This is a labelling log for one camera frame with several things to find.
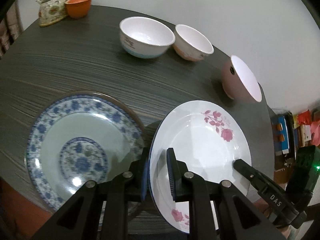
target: teapot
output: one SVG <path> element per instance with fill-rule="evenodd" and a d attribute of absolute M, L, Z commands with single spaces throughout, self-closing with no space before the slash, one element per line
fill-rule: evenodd
<path fill-rule="evenodd" d="M 39 26 L 48 26 L 68 16 L 64 2 L 66 0 L 36 0 L 40 4 Z"/>

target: orange pot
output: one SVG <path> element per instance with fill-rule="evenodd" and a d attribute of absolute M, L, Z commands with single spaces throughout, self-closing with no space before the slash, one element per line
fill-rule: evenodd
<path fill-rule="evenodd" d="M 65 5 L 68 15 L 73 19 L 79 19 L 88 14 L 91 0 L 67 0 Z"/>

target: floral plate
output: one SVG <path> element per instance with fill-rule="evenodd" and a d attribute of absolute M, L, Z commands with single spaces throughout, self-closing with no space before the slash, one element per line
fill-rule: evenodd
<path fill-rule="evenodd" d="M 86 181 L 127 171 L 143 148 L 143 125 L 123 103 L 78 92 L 47 107 L 33 125 L 26 165 L 36 190 L 58 210 Z"/>
<path fill-rule="evenodd" d="M 230 114 L 207 101 L 189 101 L 174 108 L 162 121 L 153 138 L 149 155 L 149 188 L 164 219 L 189 233 L 189 204 L 172 200 L 166 150 L 172 147 L 177 160 L 187 164 L 205 180 L 230 180 L 244 195 L 250 182 L 236 172 L 232 162 L 243 159 L 251 165 L 245 136 Z"/>

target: table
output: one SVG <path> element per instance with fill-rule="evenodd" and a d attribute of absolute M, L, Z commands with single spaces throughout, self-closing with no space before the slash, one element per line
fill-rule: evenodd
<path fill-rule="evenodd" d="M 119 23 L 131 16 L 145 15 L 92 6 L 88 16 L 79 20 L 66 18 L 48 27 L 34 22 L 10 47 L 0 62 L 0 176 L 49 210 L 24 165 L 30 128 L 57 96 L 91 90 L 113 96 L 135 111 L 146 126 L 146 144 L 175 106 L 190 100 L 216 103 L 244 132 L 252 166 L 273 178 L 273 136 L 263 92 L 261 103 L 244 104 L 228 98 L 220 82 L 220 70 L 228 56 L 216 47 L 212 55 L 197 63 L 183 60 L 173 49 L 149 60 L 129 55 L 119 41 Z M 174 25 L 159 21 L 174 29 Z M 247 196 L 251 201 L 258 199 L 252 186 Z M 135 215 L 129 233 L 175 231 L 159 216 L 150 197 Z"/>

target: hand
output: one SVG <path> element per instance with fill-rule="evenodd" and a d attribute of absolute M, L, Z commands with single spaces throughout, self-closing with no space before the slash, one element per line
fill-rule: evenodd
<path fill-rule="evenodd" d="M 265 217 L 268 217 L 271 213 L 271 208 L 269 207 L 268 203 L 263 200 L 263 198 L 258 199 L 253 205 L 261 211 Z M 278 229 L 286 239 L 288 239 L 289 234 L 290 234 L 290 227 L 284 227 L 281 229 Z"/>

